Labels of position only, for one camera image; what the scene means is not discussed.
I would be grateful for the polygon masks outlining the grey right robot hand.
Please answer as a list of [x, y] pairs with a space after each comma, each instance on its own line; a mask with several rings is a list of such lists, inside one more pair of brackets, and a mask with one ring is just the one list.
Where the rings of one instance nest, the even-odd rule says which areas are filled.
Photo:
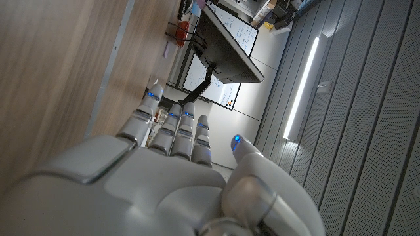
[[245, 137], [229, 179], [211, 166], [206, 117], [175, 105], [141, 143], [163, 94], [155, 84], [115, 135], [44, 162], [1, 196], [2, 235], [323, 235], [303, 187]]

